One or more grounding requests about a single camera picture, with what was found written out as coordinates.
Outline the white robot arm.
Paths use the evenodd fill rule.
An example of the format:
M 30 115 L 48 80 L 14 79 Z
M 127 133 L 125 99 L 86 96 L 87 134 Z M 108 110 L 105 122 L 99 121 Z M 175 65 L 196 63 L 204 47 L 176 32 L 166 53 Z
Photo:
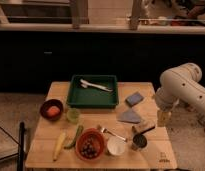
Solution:
M 193 106 L 205 115 L 205 87 L 199 84 L 202 70 L 195 63 L 185 63 L 169 68 L 160 75 L 161 87 L 157 89 L 154 99 L 158 106 L 157 126 L 165 127 L 171 110 L 181 100 Z

